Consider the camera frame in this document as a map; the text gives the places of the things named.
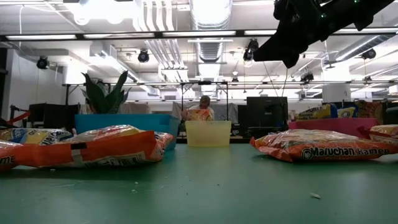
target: computer monitor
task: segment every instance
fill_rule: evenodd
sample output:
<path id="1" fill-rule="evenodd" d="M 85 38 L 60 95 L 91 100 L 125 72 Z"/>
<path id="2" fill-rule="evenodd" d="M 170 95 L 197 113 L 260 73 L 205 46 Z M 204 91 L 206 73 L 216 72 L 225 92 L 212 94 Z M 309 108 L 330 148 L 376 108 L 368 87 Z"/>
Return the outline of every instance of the computer monitor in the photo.
<path id="1" fill-rule="evenodd" d="M 287 126 L 287 97 L 247 97 L 247 103 L 249 128 Z"/>

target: pink plastic bin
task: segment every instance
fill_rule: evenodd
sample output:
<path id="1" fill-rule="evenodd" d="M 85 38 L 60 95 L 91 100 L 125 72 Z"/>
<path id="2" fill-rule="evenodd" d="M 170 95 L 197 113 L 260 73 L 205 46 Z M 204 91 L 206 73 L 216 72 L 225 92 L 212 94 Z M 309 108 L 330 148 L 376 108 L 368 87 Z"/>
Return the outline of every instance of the pink plastic bin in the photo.
<path id="1" fill-rule="evenodd" d="M 359 138 L 367 138 L 366 134 L 363 134 L 363 130 L 370 129 L 376 125 L 377 120 L 375 118 L 330 118 L 290 122 L 289 128 L 336 131 Z"/>

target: green table surface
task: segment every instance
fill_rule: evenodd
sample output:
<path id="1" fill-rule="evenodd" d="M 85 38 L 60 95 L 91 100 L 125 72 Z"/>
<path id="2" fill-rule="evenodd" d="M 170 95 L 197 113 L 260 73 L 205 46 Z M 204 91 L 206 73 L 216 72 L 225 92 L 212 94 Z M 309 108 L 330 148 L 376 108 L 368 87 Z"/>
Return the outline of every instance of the green table surface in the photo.
<path id="1" fill-rule="evenodd" d="M 14 169 L 0 174 L 0 223 L 398 223 L 397 162 L 291 164 L 247 144 L 179 144 L 134 168 Z"/>

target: person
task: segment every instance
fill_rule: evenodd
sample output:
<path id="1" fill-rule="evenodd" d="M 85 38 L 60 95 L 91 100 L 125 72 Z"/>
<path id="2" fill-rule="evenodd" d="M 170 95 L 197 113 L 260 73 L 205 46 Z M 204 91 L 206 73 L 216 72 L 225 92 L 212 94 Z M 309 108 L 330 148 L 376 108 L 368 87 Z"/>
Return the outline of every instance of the person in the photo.
<path id="1" fill-rule="evenodd" d="M 202 96 L 199 101 L 199 105 L 192 106 L 187 110 L 183 110 L 181 112 L 181 117 L 183 120 L 187 120 L 188 118 L 188 110 L 209 110 L 210 116 L 214 119 L 214 111 L 210 108 L 210 97 L 209 96 Z"/>

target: green plant leaves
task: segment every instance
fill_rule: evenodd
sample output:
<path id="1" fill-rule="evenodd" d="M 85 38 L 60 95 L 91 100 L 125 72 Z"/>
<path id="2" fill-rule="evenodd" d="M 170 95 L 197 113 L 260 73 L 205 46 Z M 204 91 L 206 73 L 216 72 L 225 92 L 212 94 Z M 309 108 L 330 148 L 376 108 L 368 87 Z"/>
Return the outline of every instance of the green plant leaves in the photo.
<path id="1" fill-rule="evenodd" d="M 81 92 L 83 93 L 83 96 L 85 96 L 85 98 L 86 98 L 87 100 L 90 99 L 90 98 L 88 97 L 87 92 L 86 92 L 85 90 L 81 90 Z"/>
<path id="2" fill-rule="evenodd" d="M 126 100 L 129 98 L 129 92 L 130 92 L 131 88 L 132 88 L 132 87 L 130 87 L 129 90 L 128 90 L 128 91 L 126 92 L 126 94 L 124 95 L 124 98 L 123 98 L 121 104 L 125 103 Z"/>
<path id="3" fill-rule="evenodd" d="M 126 80 L 127 80 L 127 74 L 128 74 L 128 71 L 125 71 L 125 72 L 123 72 L 123 73 L 120 75 L 119 80 L 118 80 L 116 86 L 113 88 L 112 92 L 109 93 L 109 94 L 106 96 L 106 101 L 107 101 L 108 103 L 112 103 L 112 102 L 115 102 L 115 101 L 117 100 L 117 98 L 118 98 L 118 96 L 119 96 L 119 94 L 120 94 L 120 92 L 121 92 L 121 90 L 122 90 L 122 87 L 123 87 L 124 83 L 125 83 Z"/>
<path id="4" fill-rule="evenodd" d="M 108 111 L 109 114 L 115 114 L 119 111 L 119 107 L 123 101 L 123 98 L 124 98 L 124 90 L 118 94 L 116 101 L 112 105 L 111 109 Z"/>
<path id="5" fill-rule="evenodd" d="M 104 93 L 104 96 L 108 94 L 108 91 L 106 90 L 106 87 L 103 82 L 97 82 L 98 87 L 101 88 L 102 92 Z"/>
<path id="6" fill-rule="evenodd" d="M 120 104 L 127 100 L 129 94 L 128 92 L 124 94 L 124 90 L 122 91 L 122 87 L 127 80 L 127 73 L 128 71 L 125 71 L 121 74 L 116 86 L 109 94 L 106 91 L 104 83 L 98 82 L 95 84 L 88 74 L 82 73 L 86 78 L 86 91 L 81 91 L 90 100 L 95 113 L 106 114 L 117 113 L 119 111 Z"/>
<path id="7" fill-rule="evenodd" d="M 86 78 L 86 93 L 90 99 L 90 103 L 93 105 L 97 113 L 107 113 L 109 111 L 109 105 L 101 88 L 93 83 L 87 74 L 82 74 Z"/>

